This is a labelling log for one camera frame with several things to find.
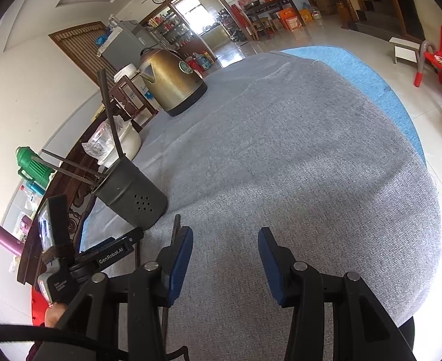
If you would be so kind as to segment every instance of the clear plastic bag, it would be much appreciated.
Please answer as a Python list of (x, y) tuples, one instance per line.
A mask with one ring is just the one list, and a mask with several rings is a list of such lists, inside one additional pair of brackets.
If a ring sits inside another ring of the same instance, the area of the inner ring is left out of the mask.
[[(130, 122), (124, 122), (119, 115), (114, 116), (117, 134), (121, 133), (124, 126)], [(92, 137), (87, 142), (82, 143), (84, 151), (97, 160), (104, 160), (114, 148), (114, 139), (112, 138), (111, 126), (109, 121), (102, 122)]]

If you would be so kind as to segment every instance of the round green label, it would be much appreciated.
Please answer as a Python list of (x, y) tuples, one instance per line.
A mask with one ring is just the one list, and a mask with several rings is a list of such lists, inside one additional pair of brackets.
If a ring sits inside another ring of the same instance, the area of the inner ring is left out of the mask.
[(179, 69), (181, 69), (184, 73), (192, 73), (193, 69), (184, 61), (179, 62)]

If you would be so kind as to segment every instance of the striped curtain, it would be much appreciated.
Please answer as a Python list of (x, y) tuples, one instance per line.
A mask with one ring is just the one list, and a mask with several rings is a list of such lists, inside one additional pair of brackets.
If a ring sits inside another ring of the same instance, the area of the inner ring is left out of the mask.
[(116, 70), (104, 57), (97, 56), (96, 39), (104, 34), (105, 25), (97, 21), (61, 30), (49, 37), (97, 85), (97, 71), (105, 68), (110, 89), (114, 86)]

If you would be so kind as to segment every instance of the red chair foot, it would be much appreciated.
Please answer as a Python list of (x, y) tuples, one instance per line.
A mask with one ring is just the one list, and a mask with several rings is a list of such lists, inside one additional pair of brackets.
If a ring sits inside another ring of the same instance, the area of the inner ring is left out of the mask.
[(420, 86), (421, 85), (421, 80), (423, 79), (423, 73), (420, 72), (416, 72), (416, 76), (415, 76), (415, 86)]

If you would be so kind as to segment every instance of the gold electric kettle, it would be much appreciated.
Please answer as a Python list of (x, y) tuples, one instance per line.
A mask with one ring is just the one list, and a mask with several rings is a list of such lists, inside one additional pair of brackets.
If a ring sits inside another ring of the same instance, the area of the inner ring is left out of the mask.
[(139, 73), (149, 92), (170, 116), (187, 110), (207, 90), (204, 80), (168, 50), (144, 49)]

